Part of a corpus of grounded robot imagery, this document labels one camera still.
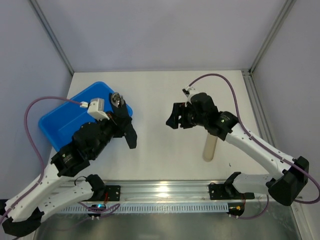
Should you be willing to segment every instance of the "black bracket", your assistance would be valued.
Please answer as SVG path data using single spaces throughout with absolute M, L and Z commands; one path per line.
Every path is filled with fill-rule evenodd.
M 255 195 L 252 192 L 246 192 L 243 195 L 237 190 L 233 191 L 233 195 L 230 196 L 230 194 L 226 191 L 226 185 L 224 183 L 210 183 L 209 194 L 210 200 L 242 200 L 243 198 L 246 200 L 255 199 Z
M 10 217 L 2 223 L 2 227 L 6 234 L 22 238 L 40 227 L 43 215 L 44 212 L 37 207 L 27 220 L 13 222 L 12 217 Z
M 99 201 L 103 202 L 107 195 L 108 202 L 119 202 L 121 195 L 121 186 L 120 185 L 106 185 L 104 188 L 104 193 Z
M 228 209 L 228 215 L 241 216 L 245 212 L 245 205 L 243 203 L 229 202 Z

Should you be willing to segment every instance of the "blue tray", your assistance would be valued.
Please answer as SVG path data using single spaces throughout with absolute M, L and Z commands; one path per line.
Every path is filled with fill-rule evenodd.
M 91 99 L 104 99 L 104 111 L 107 112 L 112 111 L 109 93 L 113 94 L 114 91 L 104 82 L 98 81 L 71 99 L 88 103 Z M 127 105 L 127 109 L 129 115 L 132 116 L 131 107 Z M 40 118 L 38 125 L 58 152 L 61 147 L 72 141 L 73 134 L 79 130 L 81 125 L 88 122 L 95 122 L 95 119 L 87 114 L 87 109 L 71 102 L 65 102 Z

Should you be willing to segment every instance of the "cable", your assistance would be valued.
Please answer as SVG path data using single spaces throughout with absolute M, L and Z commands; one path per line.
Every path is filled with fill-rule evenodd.
M 87 178 L 85 176 L 78 176 L 75 180 L 74 180 L 74 185 L 77 186 L 76 184 L 76 181 L 79 179 L 79 178 L 85 178 L 85 180 L 87 180 Z
M 104 219 L 104 218 L 107 218 L 107 217 L 111 216 L 115 211 L 118 210 L 118 208 L 120 207 L 120 204 L 119 204 L 119 203 L 118 203 L 118 204 L 115 204 L 115 205 L 112 206 L 112 208 L 113 208 L 113 207 L 115 207 L 115 209 L 113 209 L 111 212 L 106 213 L 106 214 L 103 215 L 103 216 L 100 216 L 99 219 Z M 39 238 L 39 239 L 43 239 L 43 236 L 44 236 L 44 234 L 45 234 L 45 232 L 46 232 L 46 230 L 47 230 L 48 228 L 52 229 L 53 231 L 66 232 L 66 231 L 70 231 L 70 230 L 76 228 L 77 226 L 79 226 L 80 224 L 83 224 L 84 222 L 87 222 L 88 220 L 92 220 L 92 218 L 91 218 L 91 217 L 87 217 L 87 218 L 85 218 L 85 219 L 77 222 L 75 225 L 73 225 L 73 226 L 71 226 L 71 227 L 69 227 L 69 228 L 63 228 L 63 229 L 50 227 L 50 225 L 47 223 L 47 225 L 46 225 L 46 227 L 44 228 L 44 230 L 43 230 L 42 234 L 40 235 L 40 238 Z
M 231 217 L 233 217 L 233 218 L 235 218 L 235 219 L 241 219 L 241 220 L 252 220 L 252 219 L 256 219 L 256 218 L 260 217 L 261 215 L 263 215 L 263 214 L 267 211 L 267 209 L 268 209 L 268 207 L 269 207 L 269 203 L 270 203 L 270 201 L 269 201 L 269 195 L 267 195 L 267 196 L 266 196 L 266 205 L 265 205 L 264 209 L 262 210 L 262 212 L 260 212 L 258 215 L 254 215 L 254 216 L 234 216 L 234 215 L 229 215 L 229 216 L 231 216 Z
M 242 199 L 242 206 L 246 206 L 246 195 L 244 193 L 241 194 L 241 199 Z
M 22 200 L 24 199 L 28 194 L 30 194 L 37 186 L 38 184 L 42 181 L 42 179 L 44 178 L 44 174 L 45 174 L 45 164 L 44 164 L 44 160 L 43 158 L 41 157 L 41 154 L 39 152 L 39 150 L 37 149 L 31 135 L 30 135 L 30 132 L 29 132 L 29 128 L 28 128 L 28 114 L 29 114 L 29 111 L 31 109 L 31 107 L 41 101 L 41 100 L 45 100 L 45 99 L 57 99 L 57 100 L 62 100 L 62 101 L 65 101 L 65 102 L 70 102 L 70 103 L 73 103 L 73 104 L 78 104 L 78 105 L 81 105 L 81 102 L 78 102 L 78 101 L 74 101 L 74 100 L 70 100 L 70 99 L 67 99 L 67 98 L 64 98 L 64 97 L 59 97 L 59 96 L 43 96 L 43 97 L 39 97 L 37 99 L 35 99 L 34 101 L 32 101 L 29 106 L 26 108 L 25 112 L 24 112 L 24 118 L 23 118 L 23 124 L 24 124 L 24 130 L 25 130 L 25 133 L 26 133 L 26 136 L 33 148 L 33 150 L 35 151 L 35 154 L 36 156 L 38 157 L 39 159 L 39 162 L 40 162 L 40 165 L 41 165 L 41 174 L 40 174 L 40 177 L 39 177 L 39 180 L 37 183 L 35 183 L 28 191 L 26 191 L 24 194 L 22 194 L 11 206 L 10 208 L 2 215 L 1 219 L 0 219 L 0 224 L 2 224 L 2 222 L 4 221 L 4 219 L 6 218 L 6 216 L 11 212 L 11 210 Z
M 84 207 L 85 209 L 89 210 L 90 212 L 96 213 L 96 214 L 101 214 L 101 213 L 105 213 L 115 207 L 117 207 L 117 209 L 120 207 L 120 203 L 116 203 L 115 205 L 112 205 L 111 207 L 108 207 L 107 209 L 101 209 L 98 207 L 91 207 L 91 206 L 87 206 L 82 202 L 78 202 L 78 204 L 80 204 L 82 207 Z
M 119 203 L 117 203 L 117 204 L 109 207 L 108 209 L 112 209 L 112 208 L 114 208 L 114 209 L 113 209 L 111 212 L 108 212 L 108 213 L 106 213 L 105 215 L 100 216 L 99 218 L 100 218 L 100 219 L 104 219 L 104 218 L 109 217 L 109 216 L 112 215 L 115 211 L 117 211 L 119 207 L 120 207 L 120 204 L 119 204 Z M 54 231 L 62 231 L 62 232 L 70 231 L 70 230 L 74 229 L 75 227 L 79 226 L 80 224 L 82 224 L 82 223 L 84 223 L 84 222 L 86 222 L 86 221 L 88 221 L 88 220 L 91 220 L 91 219 L 92 219 L 91 217 L 87 217 L 87 218 L 81 220 L 80 222 L 76 223 L 75 225 L 73 225 L 73 226 L 71 226 L 71 227 L 69 227 L 69 228 L 63 228 L 63 229 L 60 229 L 60 228 L 51 228 L 51 229 L 54 230 Z
M 193 80 L 190 84 L 189 87 L 191 87 L 194 83 L 196 83 L 197 81 L 199 81 L 200 79 L 203 79 L 205 77 L 209 77 L 209 76 L 216 76 L 216 77 L 220 77 L 222 78 L 229 86 L 232 96 L 233 96 L 233 100 L 234 100 L 234 105 L 235 105 L 235 111 L 236 111 L 236 115 L 238 117 L 239 120 L 239 124 L 241 125 L 243 131 L 249 136 L 249 138 L 251 138 L 256 144 L 258 144 L 261 148 L 263 148 L 264 150 L 266 150 L 268 153 L 272 154 L 273 156 L 275 156 L 276 158 L 280 159 L 281 161 L 285 162 L 286 164 L 289 164 L 291 167 L 297 169 L 299 172 L 303 173 L 308 179 L 310 179 L 314 185 L 318 188 L 319 191 L 319 195 L 317 197 L 317 199 L 312 200 L 312 201 L 301 201 L 301 200 L 294 200 L 296 203 L 300 203 L 300 204 L 315 204 L 318 203 L 320 201 L 320 184 L 306 171 L 304 171 L 303 169 L 301 169 L 300 167 L 298 167 L 297 165 L 295 165 L 294 163 L 288 161 L 287 159 L 282 158 L 280 155 L 278 155 L 276 152 L 272 151 L 271 149 L 269 149 L 267 146 L 265 146 L 263 143 L 261 143 L 260 141 L 258 141 L 254 136 L 252 136 L 250 134 L 250 132 L 246 129 L 246 127 L 244 126 L 241 118 L 240 118 L 240 113 L 239 113 L 239 106 L 238 106 L 238 101 L 237 101 L 237 97 L 236 97 L 236 93 L 234 88 L 232 87 L 230 81 L 223 75 L 220 75 L 218 73 L 209 73 L 209 74 L 205 74 L 202 75 L 200 77 L 198 77 L 197 79 Z

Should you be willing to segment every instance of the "gray wall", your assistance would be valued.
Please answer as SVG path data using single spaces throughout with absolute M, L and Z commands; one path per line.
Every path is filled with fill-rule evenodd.
M 0 198 L 11 198 L 40 173 L 24 130 L 28 104 L 41 96 L 66 96 L 71 75 L 62 63 L 27 0 L 0 3 Z M 37 104 L 29 129 L 45 161 L 50 144 L 38 120 L 55 100 Z M 3 239 L 0 227 L 0 239 Z
M 320 1 L 298 0 L 254 73 L 281 150 L 310 161 L 320 181 Z M 312 183 L 306 199 L 318 196 Z M 308 207 L 319 227 L 320 204 Z
M 38 0 L 75 72 L 249 68 L 285 0 Z

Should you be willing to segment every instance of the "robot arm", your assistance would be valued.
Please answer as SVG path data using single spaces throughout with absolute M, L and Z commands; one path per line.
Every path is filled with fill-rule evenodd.
M 9 200 L 0 200 L 0 213 L 11 208 L 7 220 L 2 224 L 4 231 L 23 237 L 36 230 L 41 222 L 66 206 L 91 199 L 100 199 L 105 185 L 98 175 L 90 175 L 86 181 L 65 192 L 49 197 L 54 189 L 69 181 L 95 160 L 112 138 L 125 137 L 130 149 L 137 146 L 137 134 L 132 126 L 126 102 L 119 93 L 109 95 L 112 111 L 104 112 L 104 100 L 92 99 L 90 104 L 82 102 L 95 122 L 83 124 L 72 136 L 72 141 L 63 146 L 46 166 L 43 179 L 37 177 L 22 192 Z M 13 203 L 32 186 L 36 188 L 17 205 Z
M 198 92 L 193 87 L 183 89 L 187 102 L 173 104 L 173 110 L 166 125 L 177 129 L 194 126 L 203 126 L 208 133 L 226 141 L 244 151 L 269 174 L 247 175 L 241 172 L 233 173 L 225 181 L 225 191 L 230 197 L 237 193 L 260 193 L 273 197 L 277 202 L 290 206 L 307 184 L 308 178 L 294 167 L 281 159 L 274 157 L 266 149 L 271 149 L 282 159 L 286 159 L 306 172 L 309 171 L 309 162 L 302 156 L 294 159 L 274 148 L 249 130 L 248 135 L 239 123 L 238 118 L 230 112 L 218 111 L 212 98 L 204 92 Z M 257 139 L 263 146 L 257 144 L 252 138 Z

